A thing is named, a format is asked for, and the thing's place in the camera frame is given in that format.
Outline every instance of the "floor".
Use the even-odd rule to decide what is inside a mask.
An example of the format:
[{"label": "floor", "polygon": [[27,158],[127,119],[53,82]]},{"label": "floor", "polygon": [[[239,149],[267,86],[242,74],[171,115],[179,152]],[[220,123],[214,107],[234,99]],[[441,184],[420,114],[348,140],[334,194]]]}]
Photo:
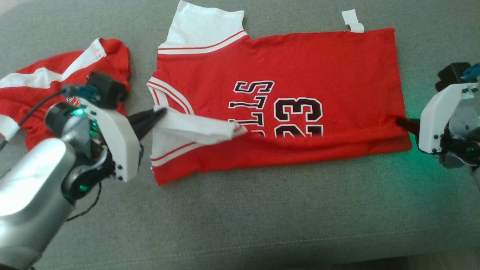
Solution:
[{"label": "floor", "polygon": [[[33,0],[0,0],[0,15]],[[423,256],[389,258],[336,265],[321,270],[475,270],[480,269],[480,250],[464,250]]]}]

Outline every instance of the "red stripe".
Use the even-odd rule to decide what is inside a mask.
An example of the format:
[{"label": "red stripe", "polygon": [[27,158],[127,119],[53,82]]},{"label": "red stripe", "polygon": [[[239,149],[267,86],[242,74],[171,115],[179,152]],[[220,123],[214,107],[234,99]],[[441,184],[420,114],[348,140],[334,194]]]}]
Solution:
[{"label": "red stripe", "polygon": [[188,106],[187,106],[187,104],[183,103],[183,101],[181,100],[181,98],[179,98],[178,96],[176,96],[175,94],[173,94],[172,92],[170,92],[168,89],[166,89],[165,87],[163,87],[163,86],[161,86],[161,85],[159,85],[159,84],[156,84],[156,83],[151,82],[151,81],[149,81],[149,83],[160,87],[161,89],[165,90],[167,93],[169,93],[169,94],[171,94],[172,96],[176,97],[176,98],[185,106],[185,110],[186,110],[185,113],[192,114],[191,111],[188,111]]},{"label": "red stripe", "polygon": [[229,39],[233,38],[234,36],[236,36],[236,35],[238,35],[238,34],[240,34],[240,33],[242,33],[242,32],[245,32],[245,30],[241,30],[240,32],[238,32],[238,33],[236,33],[236,34],[234,34],[234,35],[232,35],[232,36],[229,36],[227,39],[225,39],[225,40],[223,40],[223,41],[220,41],[220,42],[218,42],[217,44],[213,44],[213,45],[206,46],[206,47],[190,47],[190,48],[158,48],[158,50],[168,50],[168,49],[208,49],[208,48],[211,48],[211,47],[215,47],[215,46],[217,46],[217,45],[220,45],[220,44],[222,44],[223,42],[225,42],[225,41],[227,41],[227,40],[229,40]]},{"label": "red stripe", "polygon": [[178,150],[180,150],[180,149],[183,149],[183,148],[185,148],[185,147],[187,147],[187,146],[190,146],[190,145],[192,145],[192,144],[194,144],[194,143],[195,143],[195,142],[191,142],[191,143],[189,143],[189,144],[185,144],[184,146],[179,147],[179,148],[177,148],[177,149],[175,149],[175,150],[172,150],[172,151],[168,152],[167,154],[165,154],[165,155],[163,155],[163,156],[161,156],[161,157],[159,157],[159,158],[157,158],[157,159],[154,159],[154,160],[152,160],[152,161],[161,160],[162,158],[170,155],[171,153],[176,152],[176,151],[178,151]]},{"label": "red stripe", "polygon": [[158,99],[158,95],[156,94],[155,89],[153,89],[153,94],[155,95],[156,104],[157,104],[157,105],[160,105],[160,100]]}]

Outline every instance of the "gray upholstery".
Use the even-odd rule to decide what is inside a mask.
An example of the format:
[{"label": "gray upholstery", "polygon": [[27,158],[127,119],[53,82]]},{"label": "gray upholstery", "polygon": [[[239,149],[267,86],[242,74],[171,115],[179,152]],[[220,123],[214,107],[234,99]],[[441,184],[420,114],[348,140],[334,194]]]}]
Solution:
[{"label": "gray upholstery", "polygon": [[[480,61],[478,0],[191,0],[245,10],[252,37],[394,27],[409,116],[435,94],[436,73]],[[129,112],[152,107],[155,69],[177,0],[37,0],[0,16],[0,76],[96,37],[132,52]],[[1,171],[25,153],[22,136]],[[151,137],[144,140],[151,147]],[[417,151],[295,166],[197,173],[157,187],[145,156],[135,181],[106,181],[96,208],[64,225],[41,270],[270,269],[479,247],[480,192],[467,169]],[[95,194],[78,204],[87,208]]]}]

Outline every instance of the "red and white striped clothing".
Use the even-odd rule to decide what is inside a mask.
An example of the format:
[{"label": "red and white striped clothing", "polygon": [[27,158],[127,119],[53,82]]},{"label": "red and white striped clothing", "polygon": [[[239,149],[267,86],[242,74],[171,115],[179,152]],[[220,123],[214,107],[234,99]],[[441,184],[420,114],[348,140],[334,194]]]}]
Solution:
[{"label": "red and white striped clothing", "polygon": [[251,39],[242,20],[243,11],[180,1],[147,84],[156,106],[249,132],[206,146],[155,129],[158,184],[193,172],[411,149],[395,124],[405,107],[392,28]]},{"label": "red and white striped clothing", "polygon": [[[40,100],[64,84],[85,84],[92,71],[100,71],[122,82],[130,89],[130,52],[116,39],[96,39],[85,51],[73,51],[40,60],[0,80],[0,134],[9,137],[18,123]],[[45,127],[44,117],[51,105],[65,101],[55,97],[39,108],[22,126],[27,132],[28,150],[54,135]],[[78,105],[76,98],[68,100]],[[126,114],[123,104],[118,109]]]}]

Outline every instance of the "gray fabric surface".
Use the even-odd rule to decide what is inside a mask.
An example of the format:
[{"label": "gray fabric surface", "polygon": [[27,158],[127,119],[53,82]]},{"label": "gray fabric surface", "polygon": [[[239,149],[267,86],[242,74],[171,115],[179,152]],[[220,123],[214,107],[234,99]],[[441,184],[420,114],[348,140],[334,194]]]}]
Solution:
[{"label": "gray fabric surface", "polygon": [[[252,37],[342,31],[341,11],[352,8],[366,30],[394,27],[412,117],[419,117],[435,94],[440,69],[453,61],[480,61],[478,0],[192,2],[245,10]],[[21,5],[0,16],[0,77],[85,49],[97,37],[115,37],[132,52],[127,109],[150,108],[145,83],[176,5],[176,0]],[[144,145],[150,149],[151,137]],[[1,172],[24,153],[19,136],[0,154]],[[149,168],[146,155],[135,181],[106,181],[98,206],[62,228],[37,268],[299,268],[479,246],[480,193],[468,171],[444,170],[415,148],[354,160],[197,173],[162,187]],[[78,211],[94,198],[81,201]]]}]

